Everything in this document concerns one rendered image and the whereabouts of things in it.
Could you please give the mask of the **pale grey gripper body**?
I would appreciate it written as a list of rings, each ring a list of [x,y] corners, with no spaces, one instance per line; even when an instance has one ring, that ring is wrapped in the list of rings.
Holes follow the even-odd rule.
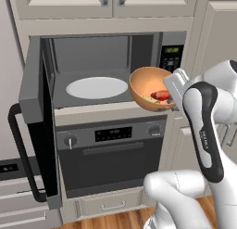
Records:
[[[184,94],[184,85],[187,82],[189,82],[189,77],[185,71],[174,71],[163,80],[179,111],[183,111],[182,97]]]

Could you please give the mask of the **yellow lemon wedge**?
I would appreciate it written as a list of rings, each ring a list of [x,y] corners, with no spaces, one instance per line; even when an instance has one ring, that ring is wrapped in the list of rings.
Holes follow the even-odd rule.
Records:
[[[148,95],[143,95],[143,99],[146,101],[149,101],[151,103],[160,103],[159,100],[152,98],[151,96]]]

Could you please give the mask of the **tan wooden bowl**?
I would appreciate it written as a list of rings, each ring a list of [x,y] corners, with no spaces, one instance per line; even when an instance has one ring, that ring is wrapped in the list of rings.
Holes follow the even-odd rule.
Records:
[[[142,108],[150,111],[165,111],[175,107],[175,103],[168,104],[167,100],[151,103],[143,99],[143,95],[151,96],[153,92],[168,90],[163,80],[170,72],[157,67],[142,67],[130,76],[130,91],[133,100]]]

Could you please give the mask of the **white microwave turntable plate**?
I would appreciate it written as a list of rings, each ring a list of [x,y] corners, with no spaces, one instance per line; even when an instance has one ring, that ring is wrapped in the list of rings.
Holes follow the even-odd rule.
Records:
[[[111,77],[91,77],[70,83],[66,90],[69,95],[82,99],[104,99],[125,93],[128,84]]]

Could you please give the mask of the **grey built-in microwave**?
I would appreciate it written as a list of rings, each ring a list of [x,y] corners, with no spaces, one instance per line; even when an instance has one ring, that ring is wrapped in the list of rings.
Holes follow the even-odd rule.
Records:
[[[55,108],[130,102],[130,91],[104,99],[82,99],[67,93],[79,79],[111,77],[126,83],[141,67],[174,71],[181,65],[186,32],[109,33],[44,37],[44,64]]]

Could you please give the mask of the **grey microwave door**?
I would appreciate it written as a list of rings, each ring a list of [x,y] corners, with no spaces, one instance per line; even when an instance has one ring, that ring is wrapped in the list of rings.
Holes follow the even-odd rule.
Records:
[[[36,201],[46,202],[50,210],[62,207],[53,102],[44,64],[43,40],[30,39],[29,51],[19,91],[19,106],[28,126],[33,150],[44,183],[44,193],[37,188],[27,153],[22,158]]]

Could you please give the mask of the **grey oven knob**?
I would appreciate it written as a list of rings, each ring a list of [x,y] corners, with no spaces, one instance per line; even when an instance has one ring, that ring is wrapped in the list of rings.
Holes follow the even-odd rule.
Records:
[[[64,139],[64,144],[72,149],[77,144],[77,138],[75,136],[67,136]]]
[[[161,127],[159,125],[154,125],[148,130],[148,133],[150,133],[151,136],[160,136]]]

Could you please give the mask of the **tall beige cabinet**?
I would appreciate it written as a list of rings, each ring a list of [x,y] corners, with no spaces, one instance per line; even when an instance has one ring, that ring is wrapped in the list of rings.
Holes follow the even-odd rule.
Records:
[[[237,61],[237,0],[205,0],[193,76],[221,61]]]

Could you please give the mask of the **grey built-in oven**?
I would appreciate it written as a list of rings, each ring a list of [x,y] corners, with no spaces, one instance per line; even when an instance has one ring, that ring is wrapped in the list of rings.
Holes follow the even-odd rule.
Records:
[[[98,121],[56,128],[68,198],[141,186],[158,170],[167,117]]]

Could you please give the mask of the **beige cupboard door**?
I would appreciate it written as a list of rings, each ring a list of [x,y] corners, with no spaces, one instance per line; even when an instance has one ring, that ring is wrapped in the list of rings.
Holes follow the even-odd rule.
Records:
[[[119,6],[113,0],[114,18],[162,18],[190,17],[194,13],[196,0],[125,0]]]
[[[10,0],[20,19],[105,19],[112,17],[112,0]]]

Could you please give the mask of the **dark oven door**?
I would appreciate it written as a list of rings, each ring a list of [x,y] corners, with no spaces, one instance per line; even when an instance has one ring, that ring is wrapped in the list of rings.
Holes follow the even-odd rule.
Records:
[[[142,186],[145,175],[158,170],[163,140],[155,138],[138,142],[143,142],[143,148],[88,156],[82,154],[88,148],[60,150],[67,198]]]

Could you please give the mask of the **beige drawer front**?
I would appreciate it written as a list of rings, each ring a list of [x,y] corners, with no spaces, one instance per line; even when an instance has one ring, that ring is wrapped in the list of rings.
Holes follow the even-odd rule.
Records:
[[[113,207],[119,205],[123,200],[126,201],[126,206],[119,210],[127,210],[141,206],[143,203],[143,187],[135,187],[97,195],[90,195],[87,197],[79,197],[74,202],[75,213],[77,218],[80,218],[82,216],[93,216],[97,214],[115,212],[118,210],[103,211],[101,210],[100,205]]]

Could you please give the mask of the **grey dishwasher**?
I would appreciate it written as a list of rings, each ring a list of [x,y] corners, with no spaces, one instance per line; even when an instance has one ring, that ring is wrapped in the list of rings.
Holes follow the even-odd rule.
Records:
[[[21,159],[0,160],[0,229],[54,229],[62,224],[59,210],[34,199]]]

